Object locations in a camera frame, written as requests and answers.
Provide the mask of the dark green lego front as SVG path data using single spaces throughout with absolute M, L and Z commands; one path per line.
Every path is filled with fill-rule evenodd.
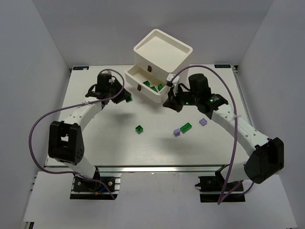
M 159 84 L 158 85 L 158 90 L 160 91 L 160 90 L 162 90 L 163 89 L 163 85 L 162 84 Z

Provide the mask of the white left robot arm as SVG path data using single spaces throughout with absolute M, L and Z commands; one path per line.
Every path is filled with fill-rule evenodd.
M 51 123 L 48 156 L 67 165 L 80 177 L 98 179 L 97 167 L 84 156 L 82 132 L 109 101 L 118 104 L 122 101 L 129 102 L 132 97 L 109 70 L 98 74 L 97 83 L 89 88 L 85 97 L 96 98 L 98 101 L 84 102 L 64 120 Z

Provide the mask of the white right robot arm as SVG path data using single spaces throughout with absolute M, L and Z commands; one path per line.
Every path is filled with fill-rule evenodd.
M 266 179 L 284 168 L 284 143 L 278 137 L 270 139 L 260 133 L 241 117 L 234 114 L 228 101 L 219 94 L 214 94 L 207 78 L 193 74 L 189 78 L 190 88 L 179 82 L 179 77 L 169 74 L 166 84 L 170 87 L 164 107 L 180 112 L 185 105 L 194 105 L 210 120 L 223 127 L 248 154 L 247 161 L 223 166 L 215 172 L 220 182 L 251 180 L 261 184 Z

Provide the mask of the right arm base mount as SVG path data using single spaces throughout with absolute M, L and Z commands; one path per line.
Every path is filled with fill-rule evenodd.
M 217 203 L 222 185 L 216 180 L 215 176 L 201 176 L 198 177 L 199 182 L 195 185 L 195 188 L 200 192 L 201 203 Z M 245 202 L 245 196 L 243 194 L 244 187 L 241 184 L 235 191 L 233 191 L 228 197 L 224 199 L 224 203 Z

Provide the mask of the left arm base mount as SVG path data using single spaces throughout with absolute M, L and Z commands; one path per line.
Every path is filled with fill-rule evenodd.
M 74 177 L 70 192 L 72 200 L 115 200 L 120 190 L 121 177 L 100 175 L 99 182 Z

